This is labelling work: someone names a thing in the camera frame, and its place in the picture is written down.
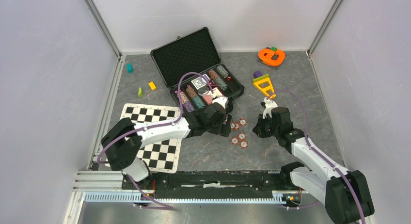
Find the purple poker chip roll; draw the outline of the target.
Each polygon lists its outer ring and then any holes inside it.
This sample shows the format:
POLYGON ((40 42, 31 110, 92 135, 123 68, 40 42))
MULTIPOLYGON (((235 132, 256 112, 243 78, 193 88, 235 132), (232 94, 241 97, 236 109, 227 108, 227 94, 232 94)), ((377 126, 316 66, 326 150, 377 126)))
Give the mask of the purple poker chip roll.
POLYGON ((193 112, 194 110, 195 110, 195 108, 193 107, 193 105, 192 105, 192 103, 191 102, 184 102, 183 103, 183 107, 185 108, 185 110, 187 111, 187 112, 193 112))

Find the clear round disc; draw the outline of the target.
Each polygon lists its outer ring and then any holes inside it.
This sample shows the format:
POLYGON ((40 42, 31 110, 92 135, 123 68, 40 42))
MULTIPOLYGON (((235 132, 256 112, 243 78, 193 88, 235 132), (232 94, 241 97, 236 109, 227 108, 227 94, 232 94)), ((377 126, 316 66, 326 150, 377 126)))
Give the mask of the clear round disc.
POLYGON ((200 88, 197 89, 198 94, 201 95, 201 96, 207 95, 209 93, 209 91, 210 91, 210 89, 207 86, 200 87, 200 88))

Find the green blue chip roll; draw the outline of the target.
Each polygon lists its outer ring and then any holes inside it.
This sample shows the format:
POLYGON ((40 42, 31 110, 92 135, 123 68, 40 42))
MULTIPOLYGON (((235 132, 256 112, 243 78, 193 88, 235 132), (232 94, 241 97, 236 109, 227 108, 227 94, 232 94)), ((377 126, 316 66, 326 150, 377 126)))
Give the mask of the green blue chip roll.
POLYGON ((224 82, 224 80, 221 77, 216 77, 215 82, 222 91, 225 91, 228 88, 228 85, 224 82))

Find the brown 100 chip roll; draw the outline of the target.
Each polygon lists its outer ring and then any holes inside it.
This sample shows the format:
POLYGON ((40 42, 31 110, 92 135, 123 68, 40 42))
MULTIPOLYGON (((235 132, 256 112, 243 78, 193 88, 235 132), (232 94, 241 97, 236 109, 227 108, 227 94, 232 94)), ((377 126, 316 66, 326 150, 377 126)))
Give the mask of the brown 100 chip roll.
POLYGON ((192 100, 194 100, 194 98, 195 98, 196 96, 198 96, 197 92, 196 92, 191 86, 188 86, 188 87, 186 88, 186 91, 187 91, 187 94, 190 96, 190 98, 191 98, 192 100))

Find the pink brown chip roll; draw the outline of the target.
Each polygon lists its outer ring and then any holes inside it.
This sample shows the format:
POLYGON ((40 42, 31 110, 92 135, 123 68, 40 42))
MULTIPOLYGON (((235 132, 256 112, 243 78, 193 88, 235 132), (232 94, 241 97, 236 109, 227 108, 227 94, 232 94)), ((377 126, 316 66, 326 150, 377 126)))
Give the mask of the pink brown chip roll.
POLYGON ((181 103, 184 105, 189 101, 188 97, 185 95, 185 93, 183 91, 178 92, 178 98, 180 99, 181 103))

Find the brown poker chip roll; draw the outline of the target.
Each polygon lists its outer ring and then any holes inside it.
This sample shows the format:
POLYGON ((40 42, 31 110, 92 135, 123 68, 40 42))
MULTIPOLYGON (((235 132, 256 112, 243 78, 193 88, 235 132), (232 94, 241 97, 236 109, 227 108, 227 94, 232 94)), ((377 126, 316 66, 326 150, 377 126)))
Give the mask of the brown poker chip roll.
POLYGON ((217 80, 220 78, 218 73, 214 69, 211 69, 208 71, 208 74, 217 83, 217 80))

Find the grey green chip roll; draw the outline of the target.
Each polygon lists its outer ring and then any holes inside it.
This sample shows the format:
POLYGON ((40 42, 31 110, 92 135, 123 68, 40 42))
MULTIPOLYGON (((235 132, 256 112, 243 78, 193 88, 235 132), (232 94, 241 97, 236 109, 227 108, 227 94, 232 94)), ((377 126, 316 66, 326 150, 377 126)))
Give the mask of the grey green chip roll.
POLYGON ((227 70, 225 69, 225 67, 223 65, 219 65, 216 67, 216 71, 223 77, 223 78, 227 78, 229 76, 229 73, 227 72, 227 70))

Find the black poker carrying case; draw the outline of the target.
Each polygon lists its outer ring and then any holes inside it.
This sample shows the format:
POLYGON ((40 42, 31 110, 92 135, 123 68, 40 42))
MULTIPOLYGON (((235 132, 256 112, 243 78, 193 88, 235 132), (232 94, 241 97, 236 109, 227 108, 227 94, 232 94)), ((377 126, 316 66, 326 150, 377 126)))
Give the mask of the black poker carrying case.
POLYGON ((187 94, 186 88, 191 86, 196 92, 197 89, 192 85, 191 81, 203 74, 208 74, 208 71, 219 65, 223 65, 231 81, 223 78, 217 71, 219 77, 228 85, 225 91, 217 87, 225 97, 234 99, 240 97, 244 93, 244 86, 238 81, 231 71, 221 62, 221 58, 217 52, 216 46, 207 27, 200 28, 183 37, 179 37, 161 47, 151 50, 150 56, 153 59, 157 70, 159 71, 165 85, 170 89, 172 98, 178 105, 183 107, 178 92, 183 91, 196 108, 192 99, 187 94))

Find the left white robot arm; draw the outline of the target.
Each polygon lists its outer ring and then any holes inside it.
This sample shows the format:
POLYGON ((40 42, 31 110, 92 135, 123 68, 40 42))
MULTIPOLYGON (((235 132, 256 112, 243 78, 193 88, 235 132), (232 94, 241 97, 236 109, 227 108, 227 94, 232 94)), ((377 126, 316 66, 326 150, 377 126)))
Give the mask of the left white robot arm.
POLYGON ((106 156, 105 162, 113 171, 123 172, 132 183, 146 189, 152 184, 152 175, 147 163, 138 159, 138 151, 165 140, 198 137, 205 132, 217 134, 228 116, 229 104, 229 98, 217 96, 205 108, 181 112, 169 120, 134 124, 130 118, 123 118, 102 138, 97 162, 103 164, 101 157, 106 156))

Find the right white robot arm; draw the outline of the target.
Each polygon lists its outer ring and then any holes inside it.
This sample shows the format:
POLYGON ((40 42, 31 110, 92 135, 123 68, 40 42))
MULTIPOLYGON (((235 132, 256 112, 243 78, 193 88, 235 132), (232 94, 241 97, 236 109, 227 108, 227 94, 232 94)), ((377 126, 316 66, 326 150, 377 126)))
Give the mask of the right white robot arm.
POLYGON ((363 222, 375 213, 365 175, 351 171, 322 152, 301 129, 295 128, 290 111, 264 98, 264 111, 258 116, 253 132, 260 138, 274 137, 279 146, 299 161, 281 168, 280 184, 306 190, 322 203, 335 224, 363 222))

